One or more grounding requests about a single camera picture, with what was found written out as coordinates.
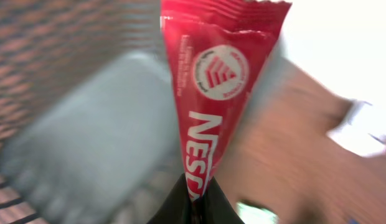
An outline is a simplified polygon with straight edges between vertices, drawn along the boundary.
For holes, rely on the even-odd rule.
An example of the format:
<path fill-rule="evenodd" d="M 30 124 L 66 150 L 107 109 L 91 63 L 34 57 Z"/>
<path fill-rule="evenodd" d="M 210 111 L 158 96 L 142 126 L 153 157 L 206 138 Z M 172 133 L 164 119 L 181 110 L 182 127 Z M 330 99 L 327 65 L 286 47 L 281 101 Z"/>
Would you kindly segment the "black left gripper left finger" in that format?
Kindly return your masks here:
<path fill-rule="evenodd" d="M 191 200 L 184 174 L 178 178 L 160 209 L 147 224 L 191 224 Z"/>

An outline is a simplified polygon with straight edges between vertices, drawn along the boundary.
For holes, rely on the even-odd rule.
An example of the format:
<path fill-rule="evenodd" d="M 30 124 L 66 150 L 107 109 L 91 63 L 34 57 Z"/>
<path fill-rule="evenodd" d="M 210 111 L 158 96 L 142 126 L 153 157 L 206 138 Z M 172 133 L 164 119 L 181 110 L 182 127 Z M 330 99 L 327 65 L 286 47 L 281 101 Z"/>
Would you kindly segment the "red Nescafe stick sachet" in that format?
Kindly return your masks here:
<path fill-rule="evenodd" d="M 205 194 L 291 5 L 289 1 L 161 1 L 161 30 L 192 201 Z"/>

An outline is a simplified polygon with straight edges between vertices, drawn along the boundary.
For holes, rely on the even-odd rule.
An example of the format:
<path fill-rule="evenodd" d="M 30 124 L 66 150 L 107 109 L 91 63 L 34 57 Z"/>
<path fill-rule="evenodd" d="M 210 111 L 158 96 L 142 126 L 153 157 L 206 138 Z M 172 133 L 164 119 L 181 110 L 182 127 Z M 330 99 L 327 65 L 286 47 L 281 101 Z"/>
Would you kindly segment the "white teal wet wipes pack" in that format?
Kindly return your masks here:
<path fill-rule="evenodd" d="M 248 203 L 238 202 L 237 213 L 244 224 L 277 224 L 278 216 L 271 210 L 249 205 Z"/>

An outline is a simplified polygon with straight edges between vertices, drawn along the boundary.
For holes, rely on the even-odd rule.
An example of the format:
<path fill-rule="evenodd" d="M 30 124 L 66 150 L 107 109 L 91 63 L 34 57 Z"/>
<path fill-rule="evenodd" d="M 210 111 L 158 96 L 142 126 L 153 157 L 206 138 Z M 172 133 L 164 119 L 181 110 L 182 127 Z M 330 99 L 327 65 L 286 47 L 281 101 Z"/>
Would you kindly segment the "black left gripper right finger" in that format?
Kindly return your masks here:
<path fill-rule="evenodd" d="M 244 224 L 215 178 L 209 182 L 204 196 L 199 199 L 199 223 Z"/>

